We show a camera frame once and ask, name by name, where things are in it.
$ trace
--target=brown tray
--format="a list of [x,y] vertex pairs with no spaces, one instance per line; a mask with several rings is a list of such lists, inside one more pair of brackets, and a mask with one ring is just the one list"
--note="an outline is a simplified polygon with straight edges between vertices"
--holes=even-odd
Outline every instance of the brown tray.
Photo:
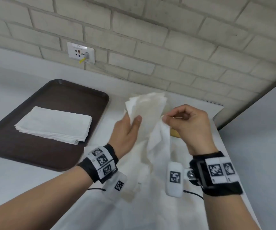
[[[49,81],[0,121],[0,157],[55,171],[72,168],[83,154],[108,101],[104,92],[65,80]],[[73,145],[17,131],[14,125],[35,106],[92,116],[86,141]]]

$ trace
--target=stack of napkins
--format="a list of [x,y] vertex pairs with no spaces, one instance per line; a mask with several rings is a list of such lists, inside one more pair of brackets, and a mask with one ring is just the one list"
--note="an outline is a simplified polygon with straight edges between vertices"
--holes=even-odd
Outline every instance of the stack of napkins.
[[20,132],[77,145],[88,136],[92,117],[35,106],[15,128]]

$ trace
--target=electrical outlet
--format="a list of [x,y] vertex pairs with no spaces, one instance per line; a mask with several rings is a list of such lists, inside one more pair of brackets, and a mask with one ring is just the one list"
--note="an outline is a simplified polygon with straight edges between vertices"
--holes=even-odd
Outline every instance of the electrical outlet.
[[95,63],[95,50],[91,47],[82,46],[76,43],[68,42],[68,56],[75,60],[89,61],[91,64]]

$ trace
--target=forearm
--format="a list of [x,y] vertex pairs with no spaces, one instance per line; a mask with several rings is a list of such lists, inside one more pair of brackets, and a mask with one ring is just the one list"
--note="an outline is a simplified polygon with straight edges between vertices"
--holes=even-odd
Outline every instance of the forearm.
[[240,195],[204,194],[204,203],[210,230],[259,230]]
[[50,229],[92,183],[76,166],[28,190],[0,206],[0,230]]

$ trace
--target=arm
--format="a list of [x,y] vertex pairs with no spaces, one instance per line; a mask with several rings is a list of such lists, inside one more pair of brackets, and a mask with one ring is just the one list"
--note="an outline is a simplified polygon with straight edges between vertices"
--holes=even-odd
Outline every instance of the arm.
[[[115,124],[109,144],[118,159],[134,146],[142,121],[136,117],[132,126],[126,114]],[[26,191],[0,206],[0,230],[50,229],[93,184],[79,166]]]
[[[182,105],[167,113],[163,121],[178,131],[191,155],[218,152],[205,111]],[[240,195],[212,197],[204,194],[204,203],[210,230],[259,230]]]

